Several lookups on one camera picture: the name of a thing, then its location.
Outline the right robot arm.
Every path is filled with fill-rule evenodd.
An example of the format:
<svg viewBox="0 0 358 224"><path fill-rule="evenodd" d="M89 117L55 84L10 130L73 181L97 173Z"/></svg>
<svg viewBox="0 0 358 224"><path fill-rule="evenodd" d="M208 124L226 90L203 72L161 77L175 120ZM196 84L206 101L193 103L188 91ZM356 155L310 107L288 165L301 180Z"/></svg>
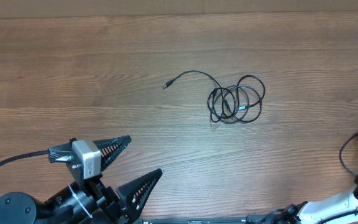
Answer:
<svg viewBox="0 0 358 224"><path fill-rule="evenodd" d="M358 174L355 185L317 202L290 205L272 218L272 223L354 223L358 222Z"/></svg>

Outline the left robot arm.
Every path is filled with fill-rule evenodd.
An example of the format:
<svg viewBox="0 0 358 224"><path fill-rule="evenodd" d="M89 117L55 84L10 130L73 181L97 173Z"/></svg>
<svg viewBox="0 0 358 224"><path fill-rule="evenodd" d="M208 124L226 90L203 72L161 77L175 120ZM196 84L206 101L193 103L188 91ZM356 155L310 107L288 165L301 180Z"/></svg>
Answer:
<svg viewBox="0 0 358 224"><path fill-rule="evenodd" d="M70 138L66 144L44 151L10 157L9 162L47 155L51 163L64 163L74 182L41 202L23 192L0 197L0 224L38 223L134 223L140 218L151 191L163 172L155 169L113 190L102 181L102 173L131 143L130 136L89 140Z"/></svg>

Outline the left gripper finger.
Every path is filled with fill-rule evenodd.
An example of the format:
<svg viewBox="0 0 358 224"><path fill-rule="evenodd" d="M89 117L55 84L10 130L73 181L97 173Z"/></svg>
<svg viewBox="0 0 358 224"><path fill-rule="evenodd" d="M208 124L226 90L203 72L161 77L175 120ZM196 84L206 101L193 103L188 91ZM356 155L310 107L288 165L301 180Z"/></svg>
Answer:
<svg viewBox="0 0 358 224"><path fill-rule="evenodd" d="M131 141L132 139L129 135L93 141L101 151L101 172L106 170L117 159Z"/></svg>
<svg viewBox="0 0 358 224"><path fill-rule="evenodd" d="M127 222L134 222L140 218L145 204L162 174L162 169L155 169L116 189L120 198L121 213Z"/></svg>

